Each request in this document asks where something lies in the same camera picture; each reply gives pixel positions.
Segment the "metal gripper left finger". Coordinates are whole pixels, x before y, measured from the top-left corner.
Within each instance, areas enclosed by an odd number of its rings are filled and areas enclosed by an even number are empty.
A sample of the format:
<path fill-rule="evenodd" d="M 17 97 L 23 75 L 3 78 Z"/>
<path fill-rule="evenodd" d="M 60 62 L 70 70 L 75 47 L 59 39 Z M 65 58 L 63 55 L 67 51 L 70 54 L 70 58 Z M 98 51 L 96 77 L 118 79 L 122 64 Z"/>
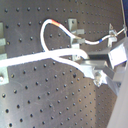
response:
<path fill-rule="evenodd" d="M 80 64 L 84 76 L 91 78 L 97 87 L 107 84 L 111 89 L 117 89 L 117 84 L 113 81 L 114 71 L 108 67 L 103 60 L 86 60 Z"/>

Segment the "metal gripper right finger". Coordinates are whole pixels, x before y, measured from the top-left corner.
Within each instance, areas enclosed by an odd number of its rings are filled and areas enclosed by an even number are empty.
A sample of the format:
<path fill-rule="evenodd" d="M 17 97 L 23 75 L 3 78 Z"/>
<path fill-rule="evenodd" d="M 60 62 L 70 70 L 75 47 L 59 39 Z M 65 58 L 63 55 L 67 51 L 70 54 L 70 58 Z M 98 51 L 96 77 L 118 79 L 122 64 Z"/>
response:
<path fill-rule="evenodd" d="M 91 51 L 87 55 L 92 60 L 105 60 L 108 58 L 109 53 L 112 51 L 112 48 L 108 47 L 101 51 Z"/>

